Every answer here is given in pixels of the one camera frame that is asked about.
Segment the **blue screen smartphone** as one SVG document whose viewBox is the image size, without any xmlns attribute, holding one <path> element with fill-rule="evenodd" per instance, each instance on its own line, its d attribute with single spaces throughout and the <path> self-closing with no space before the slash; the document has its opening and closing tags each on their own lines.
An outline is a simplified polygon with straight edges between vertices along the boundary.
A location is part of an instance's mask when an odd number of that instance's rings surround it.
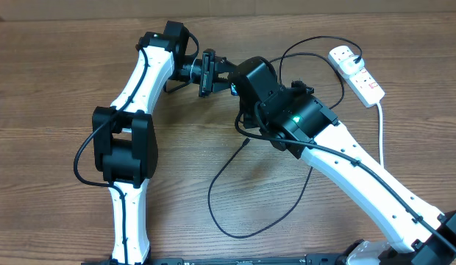
<svg viewBox="0 0 456 265">
<path fill-rule="evenodd" d="M 233 83 L 231 84 L 231 94 L 232 94 L 233 96 L 237 96 L 237 95 L 238 95 L 238 92 L 237 92 L 237 90 L 236 90 L 236 85 L 233 84 Z"/>
</svg>

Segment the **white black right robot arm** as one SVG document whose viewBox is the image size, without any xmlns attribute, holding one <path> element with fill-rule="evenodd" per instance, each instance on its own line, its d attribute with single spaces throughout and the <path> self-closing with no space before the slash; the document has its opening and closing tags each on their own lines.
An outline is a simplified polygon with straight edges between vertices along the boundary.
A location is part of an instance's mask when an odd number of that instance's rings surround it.
<svg viewBox="0 0 456 265">
<path fill-rule="evenodd" d="M 352 137 L 332 110 L 301 81 L 285 87 L 263 57 L 228 75 L 241 115 L 259 127 L 255 137 L 320 171 L 383 233 L 389 247 L 380 264 L 450 264 L 456 259 L 456 211 L 443 213 L 404 187 Z"/>
</svg>

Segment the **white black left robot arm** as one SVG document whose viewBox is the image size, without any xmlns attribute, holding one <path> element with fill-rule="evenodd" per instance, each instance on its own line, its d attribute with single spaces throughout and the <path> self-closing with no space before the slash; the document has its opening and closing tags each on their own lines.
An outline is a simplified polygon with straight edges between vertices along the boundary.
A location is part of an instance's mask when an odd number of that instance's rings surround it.
<svg viewBox="0 0 456 265">
<path fill-rule="evenodd" d="M 136 45 L 138 62 L 120 95 L 92 116 L 96 169 L 113 203 L 115 243 L 107 264 L 146 264 L 146 192 L 158 160 L 152 113 L 167 81 L 182 87 L 195 83 L 207 96 L 230 87 L 224 73 L 235 64 L 212 49 L 187 54 L 194 35 L 175 21 L 162 33 L 146 32 Z"/>
</svg>

